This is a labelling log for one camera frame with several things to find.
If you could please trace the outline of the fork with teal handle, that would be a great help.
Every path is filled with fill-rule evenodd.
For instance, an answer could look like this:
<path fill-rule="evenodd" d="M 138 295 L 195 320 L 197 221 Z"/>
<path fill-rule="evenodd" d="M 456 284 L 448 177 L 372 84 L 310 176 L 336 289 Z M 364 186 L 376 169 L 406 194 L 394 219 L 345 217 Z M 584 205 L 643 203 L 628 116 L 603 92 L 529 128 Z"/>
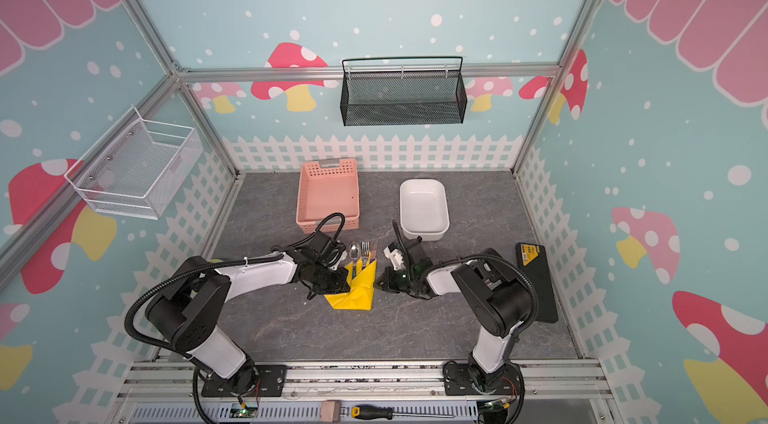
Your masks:
<path fill-rule="evenodd" d="M 361 242 L 362 268 L 365 269 L 373 260 L 373 248 L 370 241 Z"/>

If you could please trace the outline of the yellow paper napkin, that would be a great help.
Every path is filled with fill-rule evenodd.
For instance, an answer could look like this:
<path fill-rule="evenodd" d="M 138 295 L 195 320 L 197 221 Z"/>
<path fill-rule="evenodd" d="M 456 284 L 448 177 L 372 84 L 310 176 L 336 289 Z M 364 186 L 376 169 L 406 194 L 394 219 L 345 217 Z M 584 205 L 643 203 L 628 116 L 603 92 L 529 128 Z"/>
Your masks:
<path fill-rule="evenodd" d="M 370 311 L 373 306 L 377 261 L 366 264 L 363 259 L 359 259 L 354 264 L 347 264 L 345 269 L 348 271 L 347 284 L 350 291 L 326 295 L 327 302 L 336 310 Z"/>

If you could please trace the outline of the spoon with teal handle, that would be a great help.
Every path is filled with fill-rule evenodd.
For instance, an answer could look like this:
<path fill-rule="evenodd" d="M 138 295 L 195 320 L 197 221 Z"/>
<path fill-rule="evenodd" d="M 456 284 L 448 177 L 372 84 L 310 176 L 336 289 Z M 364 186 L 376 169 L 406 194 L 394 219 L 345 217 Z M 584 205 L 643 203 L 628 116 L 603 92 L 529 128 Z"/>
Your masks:
<path fill-rule="evenodd" d="M 356 262 L 362 253 L 362 247 L 360 242 L 352 242 L 349 247 L 349 259 L 351 262 Z"/>

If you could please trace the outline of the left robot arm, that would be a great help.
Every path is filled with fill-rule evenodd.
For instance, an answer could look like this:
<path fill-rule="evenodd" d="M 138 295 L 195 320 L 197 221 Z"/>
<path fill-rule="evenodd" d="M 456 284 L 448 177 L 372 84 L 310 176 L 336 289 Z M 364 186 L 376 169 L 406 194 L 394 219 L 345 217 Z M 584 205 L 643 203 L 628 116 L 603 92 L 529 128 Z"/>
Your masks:
<path fill-rule="evenodd" d="M 193 256 L 126 311 L 129 337 L 192 362 L 225 393 L 243 397 L 262 383 L 254 360 L 219 326 L 224 305 L 267 287 L 300 283 L 310 299 L 350 291 L 339 265 L 346 246 L 317 231 L 257 257 L 221 262 Z"/>

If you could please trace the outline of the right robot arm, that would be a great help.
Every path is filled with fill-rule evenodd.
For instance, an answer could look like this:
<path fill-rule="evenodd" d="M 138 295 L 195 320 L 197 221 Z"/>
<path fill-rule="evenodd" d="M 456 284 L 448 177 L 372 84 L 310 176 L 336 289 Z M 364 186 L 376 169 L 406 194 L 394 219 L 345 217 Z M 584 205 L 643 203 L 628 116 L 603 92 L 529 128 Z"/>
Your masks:
<path fill-rule="evenodd" d="M 419 300 L 458 293 L 480 324 L 467 362 L 444 365 L 446 392 L 520 396 L 524 385 L 509 356 L 519 335 L 538 317 L 540 301 L 532 280 L 493 248 L 434 263 L 421 237 L 407 238 L 396 221 L 392 226 L 395 241 L 384 250 L 390 265 L 375 287 Z"/>

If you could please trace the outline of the white plastic bin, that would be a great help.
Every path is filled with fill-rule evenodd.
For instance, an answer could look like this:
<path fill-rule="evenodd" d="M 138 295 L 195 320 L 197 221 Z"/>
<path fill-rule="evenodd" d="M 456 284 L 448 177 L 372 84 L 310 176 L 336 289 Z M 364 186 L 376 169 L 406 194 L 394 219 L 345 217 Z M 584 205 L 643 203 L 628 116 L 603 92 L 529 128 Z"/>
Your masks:
<path fill-rule="evenodd" d="M 400 185 L 400 227 L 407 239 L 434 242 L 450 227 L 447 195 L 436 179 L 408 179 Z"/>

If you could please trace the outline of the pink plastic basket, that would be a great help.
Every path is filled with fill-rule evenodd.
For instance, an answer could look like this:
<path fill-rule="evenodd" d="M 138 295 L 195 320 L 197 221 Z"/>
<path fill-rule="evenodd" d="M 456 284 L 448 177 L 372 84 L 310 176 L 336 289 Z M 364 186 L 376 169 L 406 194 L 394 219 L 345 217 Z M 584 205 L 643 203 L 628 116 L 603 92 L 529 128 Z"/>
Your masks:
<path fill-rule="evenodd" d="M 341 213 L 345 230 L 360 227 L 360 192 L 357 161 L 326 159 L 303 164 L 300 172 L 296 223 L 312 233 L 328 215 Z"/>

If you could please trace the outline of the black box yellow label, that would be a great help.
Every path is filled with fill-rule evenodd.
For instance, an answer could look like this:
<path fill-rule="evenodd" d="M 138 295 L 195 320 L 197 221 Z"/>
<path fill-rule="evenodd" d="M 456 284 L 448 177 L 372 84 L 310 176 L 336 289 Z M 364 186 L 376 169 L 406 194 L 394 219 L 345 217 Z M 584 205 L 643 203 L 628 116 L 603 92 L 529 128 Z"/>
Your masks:
<path fill-rule="evenodd" d="M 547 324 L 557 323 L 557 301 L 545 248 L 538 244 L 517 243 L 515 249 L 518 265 L 538 295 L 539 311 L 536 320 Z"/>

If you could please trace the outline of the yellow black screwdriver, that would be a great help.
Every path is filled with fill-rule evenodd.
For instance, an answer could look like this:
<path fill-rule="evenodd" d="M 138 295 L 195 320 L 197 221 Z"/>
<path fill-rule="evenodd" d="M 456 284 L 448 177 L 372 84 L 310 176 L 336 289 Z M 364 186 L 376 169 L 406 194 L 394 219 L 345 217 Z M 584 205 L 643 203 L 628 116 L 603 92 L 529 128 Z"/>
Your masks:
<path fill-rule="evenodd" d="M 353 406 L 349 412 L 349 416 L 357 420 L 393 420 L 395 417 L 408 417 L 408 418 L 427 418 L 427 419 L 453 419 L 455 415 L 452 414 L 435 414 L 435 413 L 407 413 L 397 412 L 393 407 L 382 407 L 371 404 L 359 404 Z"/>

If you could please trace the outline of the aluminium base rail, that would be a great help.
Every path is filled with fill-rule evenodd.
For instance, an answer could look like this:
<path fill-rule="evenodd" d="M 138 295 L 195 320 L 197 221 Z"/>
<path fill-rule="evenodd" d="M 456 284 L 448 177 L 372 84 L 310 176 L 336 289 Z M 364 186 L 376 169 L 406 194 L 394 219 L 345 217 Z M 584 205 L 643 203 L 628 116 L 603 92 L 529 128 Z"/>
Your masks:
<path fill-rule="evenodd" d="M 620 423 L 622 417 L 599 363 L 591 359 L 522 360 L 526 386 L 521 423 Z M 391 407 L 397 423 L 474 423 L 484 395 L 454 394 L 441 360 L 293 361 L 265 372 L 259 392 L 237 400 L 204 391 L 216 423 L 326 423 L 336 402 L 351 422 L 358 404 Z M 197 423 L 192 366 L 158 360 L 132 366 L 108 413 L 109 423 Z"/>

